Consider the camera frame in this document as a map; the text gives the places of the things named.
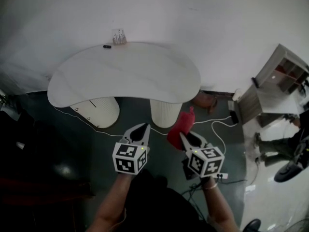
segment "wall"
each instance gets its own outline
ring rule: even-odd
[[[185,52],[204,89],[245,90],[278,43],[309,63],[308,11],[309,0],[0,0],[0,78],[46,90],[61,62],[124,28]]]

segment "standing person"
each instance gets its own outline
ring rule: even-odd
[[[308,148],[309,110],[303,112],[292,123],[299,127],[300,130],[291,138],[262,141],[260,135],[258,133],[255,134],[254,144],[260,147],[260,159],[265,162],[266,167],[283,160],[293,160],[305,148]],[[278,152],[278,154],[268,157],[265,155],[267,152]]]
[[[209,211],[208,223],[179,193],[143,170],[132,176],[118,174],[100,205],[88,232],[205,231],[238,232],[233,213],[214,179],[202,179]]]

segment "marble tabletop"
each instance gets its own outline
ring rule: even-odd
[[[98,45],[63,62],[47,94],[55,107],[102,97],[183,103],[198,93],[200,82],[197,67],[180,52],[148,43]]]

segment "red object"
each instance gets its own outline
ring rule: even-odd
[[[190,112],[181,112],[178,120],[176,121],[173,128],[168,133],[168,141],[176,148],[182,150],[182,140],[179,133],[187,135],[191,130],[195,121],[195,114],[193,107],[190,107]]]

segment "bracelet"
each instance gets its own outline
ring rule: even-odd
[[[216,184],[214,184],[212,187],[210,187],[210,188],[203,188],[203,190],[210,190],[210,189],[214,189],[214,188],[216,188],[217,187],[217,185],[218,185],[218,183],[216,183]]]

